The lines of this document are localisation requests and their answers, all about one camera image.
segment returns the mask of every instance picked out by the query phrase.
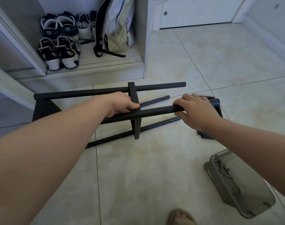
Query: gray plastic bin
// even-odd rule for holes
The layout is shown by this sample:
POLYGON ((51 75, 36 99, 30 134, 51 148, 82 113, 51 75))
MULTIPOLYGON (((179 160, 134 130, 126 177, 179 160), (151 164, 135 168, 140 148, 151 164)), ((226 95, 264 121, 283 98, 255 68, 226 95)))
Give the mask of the gray plastic bin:
POLYGON ((263 178, 230 150, 212 155, 204 168, 223 202, 236 208, 244 218, 251 219, 275 204, 275 197, 263 178), (224 176, 228 175, 227 171, 221 172, 216 167, 218 159, 233 178, 224 176))

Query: black and white sneaker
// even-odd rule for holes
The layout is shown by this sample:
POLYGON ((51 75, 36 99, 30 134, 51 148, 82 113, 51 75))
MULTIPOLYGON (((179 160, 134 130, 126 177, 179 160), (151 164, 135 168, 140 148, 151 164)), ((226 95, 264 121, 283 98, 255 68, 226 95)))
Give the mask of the black and white sneaker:
POLYGON ((56 39, 61 33, 61 27, 58 24, 55 15, 48 13, 41 19, 44 37, 56 39))
POLYGON ((62 28, 62 33, 65 37, 68 37, 74 41, 79 40, 76 17, 73 14, 65 11, 64 13, 57 16, 57 20, 62 28))
POLYGON ((97 11, 90 11, 90 25, 92 27, 92 35, 93 39, 96 38, 96 18, 97 18, 97 11))
POLYGON ((79 38, 81 40, 90 40, 92 38, 92 28, 88 14, 77 15, 77 27, 79 31, 79 38))
POLYGON ((65 67, 68 69, 79 65, 80 44, 64 36, 58 36, 56 49, 65 67))
POLYGON ((44 37, 39 41, 39 55, 50 70, 57 70, 63 67, 60 64, 60 57, 51 39, 44 37))

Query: person's left hand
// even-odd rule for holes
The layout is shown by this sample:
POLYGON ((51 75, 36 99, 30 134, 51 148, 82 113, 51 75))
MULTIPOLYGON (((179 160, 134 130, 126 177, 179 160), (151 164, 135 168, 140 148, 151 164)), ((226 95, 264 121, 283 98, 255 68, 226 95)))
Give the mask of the person's left hand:
POLYGON ((130 110, 139 108, 139 103, 131 101, 131 97, 118 91, 104 95, 110 103, 110 109, 106 117, 110 118, 115 114, 128 113, 130 110))

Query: slipper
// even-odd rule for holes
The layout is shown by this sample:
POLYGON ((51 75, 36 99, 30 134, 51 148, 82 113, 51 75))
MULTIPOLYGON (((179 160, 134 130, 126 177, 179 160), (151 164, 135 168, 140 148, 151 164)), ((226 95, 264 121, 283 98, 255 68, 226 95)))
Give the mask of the slipper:
POLYGON ((193 221, 197 225, 197 223, 196 223, 195 219, 193 218, 193 216, 189 212, 187 212, 187 211, 185 211, 184 209, 181 209, 181 208, 176 208, 176 209, 171 211, 171 213, 168 216, 167 225, 173 225, 173 223, 174 223, 174 216, 175 216, 176 212, 179 212, 180 214, 184 214, 188 219, 190 219, 191 221, 193 221))

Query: backpack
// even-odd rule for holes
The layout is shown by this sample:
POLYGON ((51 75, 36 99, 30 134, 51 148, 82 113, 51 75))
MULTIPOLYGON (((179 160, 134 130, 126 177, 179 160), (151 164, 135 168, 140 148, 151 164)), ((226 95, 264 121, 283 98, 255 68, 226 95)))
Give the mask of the backpack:
POLYGON ((125 55, 116 52, 124 52, 133 47, 133 32, 130 26, 134 9, 134 0, 104 0, 102 2, 95 25, 94 53, 97 57, 107 53, 124 58, 125 55))

